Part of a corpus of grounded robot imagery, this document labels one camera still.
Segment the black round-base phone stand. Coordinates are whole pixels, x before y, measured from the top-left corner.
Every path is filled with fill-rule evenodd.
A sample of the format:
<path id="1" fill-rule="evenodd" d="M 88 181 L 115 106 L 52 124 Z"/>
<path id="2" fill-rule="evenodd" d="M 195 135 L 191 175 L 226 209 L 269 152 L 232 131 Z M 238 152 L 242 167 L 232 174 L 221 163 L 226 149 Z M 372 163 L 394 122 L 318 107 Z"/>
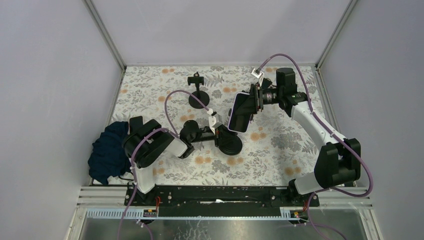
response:
<path id="1" fill-rule="evenodd" d="M 221 125 L 216 130 L 216 146 L 225 155 L 238 155 L 243 149 L 243 143 L 236 132 L 229 131 Z"/>

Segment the lilac-cased phone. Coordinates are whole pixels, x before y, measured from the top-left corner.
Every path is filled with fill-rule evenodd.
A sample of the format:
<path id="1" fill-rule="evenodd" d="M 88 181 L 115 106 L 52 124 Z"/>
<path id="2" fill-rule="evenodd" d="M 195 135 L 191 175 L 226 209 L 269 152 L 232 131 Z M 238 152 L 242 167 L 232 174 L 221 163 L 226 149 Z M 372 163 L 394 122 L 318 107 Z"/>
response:
<path id="1" fill-rule="evenodd" d="M 231 109 L 228 129 L 232 132 L 245 133 L 254 113 L 255 105 L 253 97 L 247 92 L 238 92 L 235 95 Z"/>

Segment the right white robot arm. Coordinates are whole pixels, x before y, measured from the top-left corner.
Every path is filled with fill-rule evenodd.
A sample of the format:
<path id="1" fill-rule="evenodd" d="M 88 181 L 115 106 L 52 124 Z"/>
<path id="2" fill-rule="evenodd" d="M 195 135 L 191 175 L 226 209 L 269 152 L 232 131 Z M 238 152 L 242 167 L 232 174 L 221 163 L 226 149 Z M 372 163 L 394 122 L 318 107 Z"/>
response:
<path id="1" fill-rule="evenodd" d="M 274 88 L 262 71 L 255 68 L 251 74 L 258 79 L 258 83 L 250 90 L 257 102 L 257 109 L 261 111 L 265 105 L 278 104 L 290 118 L 301 125 L 319 149 L 313 172 L 289 182 L 286 198 L 291 205 L 301 205 L 307 199 L 307 194 L 359 179 L 360 143 L 353 138 L 347 139 L 315 112 L 309 95 L 298 91 L 292 68 L 276 70 Z"/>

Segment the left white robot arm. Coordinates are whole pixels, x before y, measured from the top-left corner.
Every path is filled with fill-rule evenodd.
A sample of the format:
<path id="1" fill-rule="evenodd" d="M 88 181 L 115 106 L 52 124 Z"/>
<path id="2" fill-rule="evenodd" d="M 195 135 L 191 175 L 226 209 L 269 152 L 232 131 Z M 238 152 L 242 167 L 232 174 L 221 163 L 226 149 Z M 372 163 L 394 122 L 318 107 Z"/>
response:
<path id="1" fill-rule="evenodd" d="M 235 156 L 243 148 L 241 139 L 219 122 L 218 116 L 209 118 L 211 126 L 200 127 L 195 120 L 184 123 L 178 136 L 162 127 L 156 120 L 147 123 L 143 117 L 129 120 L 129 134 L 124 138 L 122 147 L 130 159 L 130 169 L 137 187 L 136 199 L 144 206 L 155 200 L 153 164 L 164 152 L 177 158 L 187 158 L 194 151 L 194 143 L 213 141 L 225 155 Z"/>

